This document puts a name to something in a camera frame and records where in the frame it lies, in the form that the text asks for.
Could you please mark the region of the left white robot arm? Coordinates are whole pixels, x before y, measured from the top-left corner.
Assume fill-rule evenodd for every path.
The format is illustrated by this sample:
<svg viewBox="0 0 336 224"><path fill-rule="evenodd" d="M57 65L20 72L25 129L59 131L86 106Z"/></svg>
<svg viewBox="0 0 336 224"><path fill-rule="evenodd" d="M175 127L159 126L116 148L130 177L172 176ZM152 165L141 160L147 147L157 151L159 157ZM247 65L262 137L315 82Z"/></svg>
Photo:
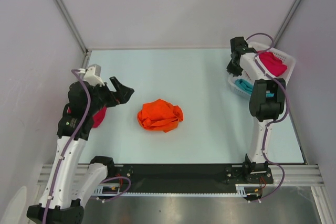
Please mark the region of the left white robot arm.
<svg viewBox="0 0 336 224"><path fill-rule="evenodd" d="M95 156L80 181L74 178L79 158L94 125L93 117L103 108L127 103L134 89L110 78L107 83L90 84L79 80L70 85L68 103L58 123L57 150L45 191L38 204L28 207L27 218L34 223L82 223L84 209L93 191L115 178L116 168L110 157Z"/></svg>

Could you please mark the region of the white plastic basket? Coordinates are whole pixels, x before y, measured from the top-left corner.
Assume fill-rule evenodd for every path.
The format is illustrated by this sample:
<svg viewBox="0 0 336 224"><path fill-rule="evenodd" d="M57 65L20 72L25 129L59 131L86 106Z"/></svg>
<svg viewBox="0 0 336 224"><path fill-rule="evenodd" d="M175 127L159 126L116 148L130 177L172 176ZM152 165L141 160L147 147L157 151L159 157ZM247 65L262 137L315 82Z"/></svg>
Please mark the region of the white plastic basket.
<svg viewBox="0 0 336 224"><path fill-rule="evenodd" d="M266 45L260 44L258 42L251 42L248 45L249 47L254 48L257 52L260 52L260 51L272 52L277 58L281 59L282 62L288 68L285 73L283 73L279 77L276 77L267 70L267 68L261 63L259 56L258 57L255 56L256 55L255 53L252 52L249 54L244 54L243 59L242 59L242 64L243 64L242 74L237 77L234 77L232 74L230 74L228 77L228 83L233 93L245 99L250 99L249 94L242 91L240 88L238 88L235 85L235 80L237 79L244 79L254 85L254 82L256 80L259 80L259 79L267 80L268 79L267 75L270 75L273 78L284 79L286 83L289 82L292 72L294 70L295 64L296 64L296 60L292 56L280 50L274 49L274 48L268 49Z"/></svg>

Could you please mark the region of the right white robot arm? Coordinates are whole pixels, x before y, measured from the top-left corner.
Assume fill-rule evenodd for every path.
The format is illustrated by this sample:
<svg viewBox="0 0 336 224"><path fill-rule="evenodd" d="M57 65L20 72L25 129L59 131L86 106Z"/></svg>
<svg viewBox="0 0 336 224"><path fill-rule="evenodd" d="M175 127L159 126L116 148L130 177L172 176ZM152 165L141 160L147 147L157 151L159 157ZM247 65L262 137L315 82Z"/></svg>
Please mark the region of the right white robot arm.
<svg viewBox="0 0 336 224"><path fill-rule="evenodd" d="M272 179L267 158L268 141L272 126L280 122L285 109L286 82L272 77L261 65L260 52L248 45L244 37L230 40L231 60L227 72L234 77L247 73L253 82L249 99L249 111L254 119L253 136L248 153L242 164L242 179L257 184L263 179Z"/></svg>

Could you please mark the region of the orange t shirt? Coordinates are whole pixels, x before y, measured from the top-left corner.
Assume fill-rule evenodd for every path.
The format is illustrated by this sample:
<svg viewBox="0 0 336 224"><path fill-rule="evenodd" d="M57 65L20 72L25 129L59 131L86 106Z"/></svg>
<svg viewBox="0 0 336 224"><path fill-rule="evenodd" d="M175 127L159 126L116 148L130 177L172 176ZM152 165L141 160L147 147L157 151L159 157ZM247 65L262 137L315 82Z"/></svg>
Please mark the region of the orange t shirt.
<svg viewBox="0 0 336 224"><path fill-rule="evenodd" d="M176 129L184 121L182 109L162 99L143 104L136 118L143 129L164 133Z"/></svg>

